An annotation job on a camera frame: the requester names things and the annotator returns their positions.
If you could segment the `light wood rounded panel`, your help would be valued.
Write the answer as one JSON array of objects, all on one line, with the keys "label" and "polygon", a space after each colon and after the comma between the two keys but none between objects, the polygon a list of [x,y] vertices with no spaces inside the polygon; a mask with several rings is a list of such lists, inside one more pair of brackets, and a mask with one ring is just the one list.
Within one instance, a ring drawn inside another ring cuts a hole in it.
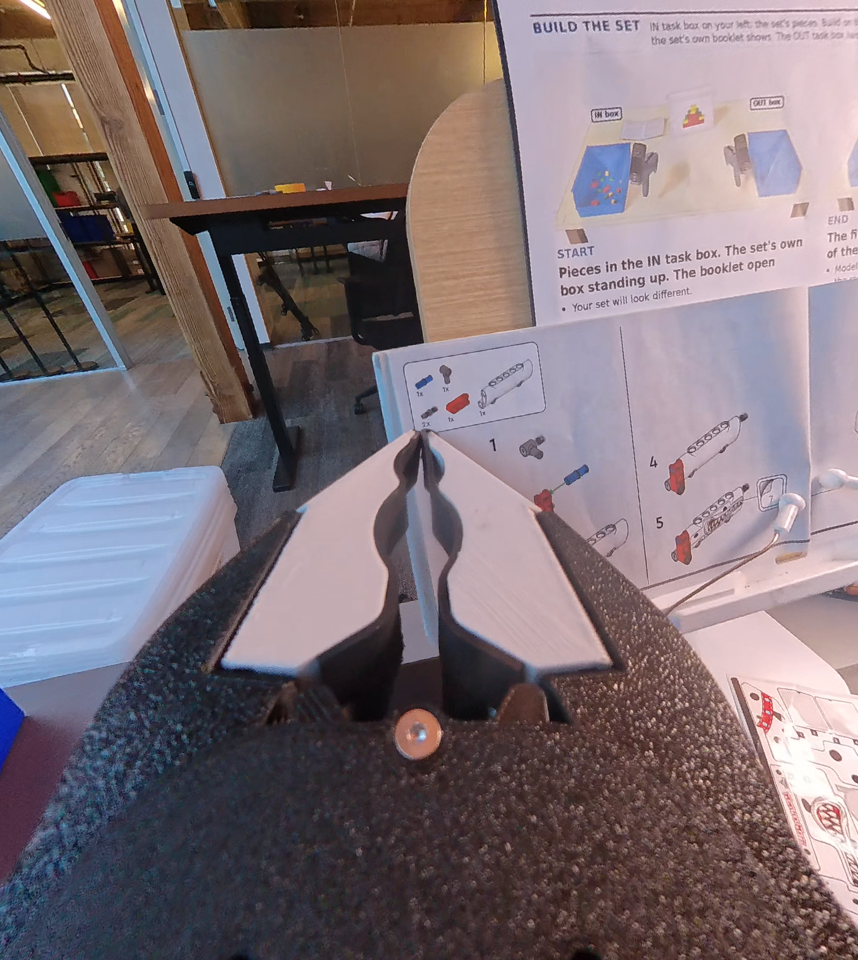
[{"label": "light wood rounded panel", "polygon": [[512,138],[500,78],[452,102],[419,149],[407,222],[426,342],[533,325]]}]

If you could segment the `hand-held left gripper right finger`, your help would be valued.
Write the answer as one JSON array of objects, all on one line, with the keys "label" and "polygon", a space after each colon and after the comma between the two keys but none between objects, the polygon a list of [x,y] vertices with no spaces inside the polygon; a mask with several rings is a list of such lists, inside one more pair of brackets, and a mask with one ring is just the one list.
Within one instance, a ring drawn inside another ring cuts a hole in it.
[{"label": "hand-held left gripper right finger", "polygon": [[442,695],[450,716],[484,720],[508,692],[615,667],[531,501],[435,433],[423,435],[435,539]]}]

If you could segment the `white book stand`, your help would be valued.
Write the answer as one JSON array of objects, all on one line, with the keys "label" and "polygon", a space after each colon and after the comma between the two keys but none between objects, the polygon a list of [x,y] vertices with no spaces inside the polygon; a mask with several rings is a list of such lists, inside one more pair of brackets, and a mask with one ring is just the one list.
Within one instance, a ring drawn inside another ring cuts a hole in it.
[{"label": "white book stand", "polygon": [[798,638],[781,627],[768,609],[830,591],[858,580],[858,521],[852,527],[812,534],[796,550],[788,521],[800,525],[816,506],[858,496],[858,477],[839,469],[820,474],[808,501],[795,494],[780,500],[767,548],[723,564],[697,584],[648,587],[651,601],[671,619],[701,658],[723,694],[735,702],[735,679],[774,680],[794,689],[848,695],[843,677]]}]

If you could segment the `open instruction booklet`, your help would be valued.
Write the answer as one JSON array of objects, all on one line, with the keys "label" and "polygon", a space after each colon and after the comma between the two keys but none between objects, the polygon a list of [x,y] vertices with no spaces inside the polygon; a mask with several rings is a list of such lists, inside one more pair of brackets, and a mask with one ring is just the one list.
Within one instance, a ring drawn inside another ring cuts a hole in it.
[{"label": "open instruction booklet", "polygon": [[374,355],[387,433],[431,430],[641,588],[858,534],[858,279]]}]

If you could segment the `brown standing desk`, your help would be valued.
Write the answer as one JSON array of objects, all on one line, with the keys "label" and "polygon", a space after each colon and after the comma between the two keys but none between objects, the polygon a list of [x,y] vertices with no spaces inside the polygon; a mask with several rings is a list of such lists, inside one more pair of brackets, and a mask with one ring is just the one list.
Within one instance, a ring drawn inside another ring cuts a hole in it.
[{"label": "brown standing desk", "polygon": [[387,239],[409,249],[405,183],[291,194],[170,201],[147,207],[148,220],[168,220],[185,234],[209,234],[248,362],[275,439],[272,489],[295,483],[300,429],[285,423],[266,356],[233,262],[234,256]]}]

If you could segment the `wooden pillar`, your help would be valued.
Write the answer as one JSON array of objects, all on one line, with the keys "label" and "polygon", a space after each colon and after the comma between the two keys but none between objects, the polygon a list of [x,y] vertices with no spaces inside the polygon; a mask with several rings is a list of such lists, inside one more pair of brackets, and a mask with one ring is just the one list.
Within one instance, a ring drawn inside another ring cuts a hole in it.
[{"label": "wooden pillar", "polygon": [[182,193],[144,83],[110,1],[46,1],[75,78],[88,98],[112,167],[135,214],[170,306],[224,424],[252,419],[257,405],[195,237],[155,209]]}]

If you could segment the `toy sticker sheet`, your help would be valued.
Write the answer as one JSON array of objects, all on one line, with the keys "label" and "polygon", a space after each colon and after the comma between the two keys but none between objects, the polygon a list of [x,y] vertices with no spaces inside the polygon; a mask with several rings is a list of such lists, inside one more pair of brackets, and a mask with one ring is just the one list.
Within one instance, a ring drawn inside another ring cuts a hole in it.
[{"label": "toy sticker sheet", "polygon": [[858,927],[858,696],[730,678],[797,845]]}]

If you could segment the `translucent white storage box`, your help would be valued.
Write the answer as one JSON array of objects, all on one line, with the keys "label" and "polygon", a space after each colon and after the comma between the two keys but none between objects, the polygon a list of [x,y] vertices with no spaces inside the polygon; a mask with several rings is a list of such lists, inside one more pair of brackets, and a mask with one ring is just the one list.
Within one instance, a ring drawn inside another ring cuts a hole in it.
[{"label": "translucent white storage box", "polygon": [[0,539],[0,687],[130,662],[240,549],[218,466],[88,476]]}]

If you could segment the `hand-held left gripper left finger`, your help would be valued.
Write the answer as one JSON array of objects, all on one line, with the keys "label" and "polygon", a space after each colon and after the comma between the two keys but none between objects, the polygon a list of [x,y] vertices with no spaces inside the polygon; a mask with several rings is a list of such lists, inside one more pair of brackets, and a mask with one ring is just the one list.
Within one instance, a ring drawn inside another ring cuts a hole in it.
[{"label": "hand-held left gripper left finger", "polygon": [[271,528],[220,639],[220,672],[327,688],[355,720],[388,712],[403,654],[390,555],[408,527],[421,436],[393,440]]}]

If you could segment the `shelf rack with coloured bins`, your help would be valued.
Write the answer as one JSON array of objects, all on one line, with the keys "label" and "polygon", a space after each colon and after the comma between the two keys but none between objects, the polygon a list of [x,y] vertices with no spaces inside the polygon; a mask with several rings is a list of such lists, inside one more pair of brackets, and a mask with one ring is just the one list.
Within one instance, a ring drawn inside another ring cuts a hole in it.
[{"label": "shelf rack with coloured bins", "polygon": [[[106,153],[30,163],[107,311],[163,291]],[[50,240],[0,239],[0,383],[115,365]]]}]

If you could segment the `black office chair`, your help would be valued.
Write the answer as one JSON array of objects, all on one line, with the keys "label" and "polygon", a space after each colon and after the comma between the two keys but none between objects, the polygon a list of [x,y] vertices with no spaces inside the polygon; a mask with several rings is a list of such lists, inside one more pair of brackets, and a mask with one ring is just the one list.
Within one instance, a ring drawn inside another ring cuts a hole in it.
[{"label": "black office chair", "polygon": [[352,339],[386,351],[423,342],[418,298],[408,251],[388,248],[377,261],[348,254],[349,275],[341,279]]}]

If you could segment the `white instruction poster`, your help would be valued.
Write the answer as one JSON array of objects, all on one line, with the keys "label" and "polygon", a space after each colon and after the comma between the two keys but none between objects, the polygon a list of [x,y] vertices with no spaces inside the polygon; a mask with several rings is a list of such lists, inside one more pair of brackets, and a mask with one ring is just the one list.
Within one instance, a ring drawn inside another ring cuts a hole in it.
[{"label": "white instruction poster", "polygon": [[858,2],[493,2],[533,321],[858,278]]}]

